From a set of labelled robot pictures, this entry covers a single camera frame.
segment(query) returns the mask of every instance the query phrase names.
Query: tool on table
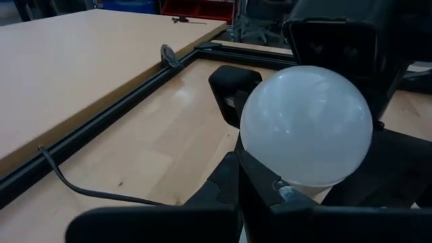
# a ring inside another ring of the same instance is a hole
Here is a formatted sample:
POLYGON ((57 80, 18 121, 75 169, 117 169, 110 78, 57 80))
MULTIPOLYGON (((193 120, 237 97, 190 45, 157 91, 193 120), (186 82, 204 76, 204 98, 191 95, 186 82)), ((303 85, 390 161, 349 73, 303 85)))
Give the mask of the tool on table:
POLYGON ((179 16, 178 18, 173 17, 172 20, 174 23, 181 22, 181 23, 189 23, 189 24, 207 24, 204 22, 190 22, 189 19, 184 16, 179 16))

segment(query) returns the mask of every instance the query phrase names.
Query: light wood surface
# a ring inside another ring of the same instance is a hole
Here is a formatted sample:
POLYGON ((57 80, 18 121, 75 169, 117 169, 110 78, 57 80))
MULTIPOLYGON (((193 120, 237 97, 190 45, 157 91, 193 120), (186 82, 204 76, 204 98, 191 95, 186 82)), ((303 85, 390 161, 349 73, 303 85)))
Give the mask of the light wood surface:
MULTIPOLYGON (((65 177, 93 190, 184 203, 236 143, 238 131, 224 122, 207 81, 222 64, 189 65, 63 163, 65 177)), ((273 73, 253 69, 264 79, 273 73)), ((384 122, 432 140, 431 114, 431 97, 397 92, 384 122)), ((80 196, 50 173, 0 211, 0 242, 62 242, 76 215, 107 205, 133 204, 80 196)))
POLYGON ((0 27, 0 177, 159 70, 162 44, 180 57, 226 28, 200 22, 95 9, 0 27))

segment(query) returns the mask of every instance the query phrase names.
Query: light bulb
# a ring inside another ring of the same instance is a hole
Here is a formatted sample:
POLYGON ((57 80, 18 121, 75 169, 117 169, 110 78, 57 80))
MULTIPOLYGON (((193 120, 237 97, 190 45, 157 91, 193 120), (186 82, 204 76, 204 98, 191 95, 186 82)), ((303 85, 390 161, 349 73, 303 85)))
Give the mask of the light bulb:
POLYGON ((240 121, 246 151, 301 186, 332 186, 353 173, 371 144, 365 98, 345 77, 295 66, 261 82, 240 121))

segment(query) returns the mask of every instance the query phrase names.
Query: white ball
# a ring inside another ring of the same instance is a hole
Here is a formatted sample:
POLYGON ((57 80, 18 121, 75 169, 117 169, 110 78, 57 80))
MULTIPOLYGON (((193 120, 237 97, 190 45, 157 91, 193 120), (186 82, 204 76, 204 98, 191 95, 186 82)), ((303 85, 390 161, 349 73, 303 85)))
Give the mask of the white ball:
POLYGON ((362 163, 372 117, 360 91, 325 68, 295 66, 261 82, 240 121, 246 151, 283 180, 331 186, 362 163))

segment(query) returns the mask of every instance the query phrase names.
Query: metal extrusion frame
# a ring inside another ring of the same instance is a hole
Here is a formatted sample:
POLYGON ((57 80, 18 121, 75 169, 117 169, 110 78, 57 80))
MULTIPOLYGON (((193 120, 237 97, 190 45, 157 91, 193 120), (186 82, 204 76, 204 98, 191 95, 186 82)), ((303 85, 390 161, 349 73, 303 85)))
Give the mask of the metal extrusion frame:
MULTIPOLYGON (((48 152, 56 162, 59 164, 63 163, 111 124, 129 112, 129 110, 139 104, 139 102, 143 101, 159 87, 169 82, 175 75, 179 74, 196 59, 210 59, 270 70, 280 70, 292 65, 297 65, 293 55, 228 47, 219 43, 201 43, 195 47, 193 51, 179 60, 180 65, 178 67, 166 65, 166 62, 163 60, 162 63, 165 63, 165 65, 162 64, 162 68, 159 72, 147 80, 143 80, 139 87, 108 106, 105 110, 98 113, 81 126, 78 126, 73 132, 70 132, 67 136, 48 146, 48 152)), ((410 81, 414 82, 416 78, 416 76, 411 76, 410 81)), ((419 85, 419 82, 416 82, 413 88, 407 83, 404 85, 404 89, 432 94, 432 80, 426 79, 425 77, 419 77, 418 79, 421 80, 421 85, 419 85)), ((50 171, 52 171, 50 165, 45 161, 42 154, 38 153, 4 178, 1 178, 0 209, 24 193, 50 171)))

